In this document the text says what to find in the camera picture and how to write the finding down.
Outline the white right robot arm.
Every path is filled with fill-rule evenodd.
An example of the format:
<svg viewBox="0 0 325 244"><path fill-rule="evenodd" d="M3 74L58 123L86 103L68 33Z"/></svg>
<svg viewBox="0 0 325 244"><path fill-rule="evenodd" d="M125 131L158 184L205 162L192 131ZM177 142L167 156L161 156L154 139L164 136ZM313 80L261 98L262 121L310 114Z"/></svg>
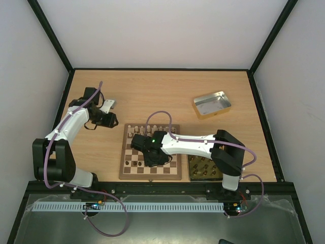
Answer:
<svg viewBox="0 0 325 244"><path fill-rule="evenodd" d="M177 135L165 131L156 131L151 136L135 134L131 148L143 154L144 164L148 167L166 164L175 154L210 159L223 174L222 195L233 199L239 194L246 147L224 130L206 136Z"/></svg>

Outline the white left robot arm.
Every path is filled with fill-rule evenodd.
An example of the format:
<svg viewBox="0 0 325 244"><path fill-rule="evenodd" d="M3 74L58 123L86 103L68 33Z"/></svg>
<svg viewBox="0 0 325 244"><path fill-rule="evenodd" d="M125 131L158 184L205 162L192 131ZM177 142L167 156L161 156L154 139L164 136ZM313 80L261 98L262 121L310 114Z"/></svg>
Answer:
<svg viewBox="0 0 325 244"><path fill-rule="evenodd" d="M97 175L77 167L71 144L88 122L95 127L117 126L117 116L111 111L115 105L115 100L105 99L101 89L95 87L87 87L82 97L72 100L53 131L32 143L35 178L50 189L64 185L90 188Z"/></svg>

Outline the gold tin tray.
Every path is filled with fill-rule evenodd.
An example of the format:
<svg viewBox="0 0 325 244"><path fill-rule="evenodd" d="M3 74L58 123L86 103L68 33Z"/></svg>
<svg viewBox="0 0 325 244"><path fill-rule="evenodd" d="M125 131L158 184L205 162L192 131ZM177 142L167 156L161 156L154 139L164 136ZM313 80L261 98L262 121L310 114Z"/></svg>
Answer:
<svg viewBox="0 0 325 244"><path fill-rule="evenodd" d="M205 157L188 155L190 181L221 181L222 173L215 163Z"/></svg>

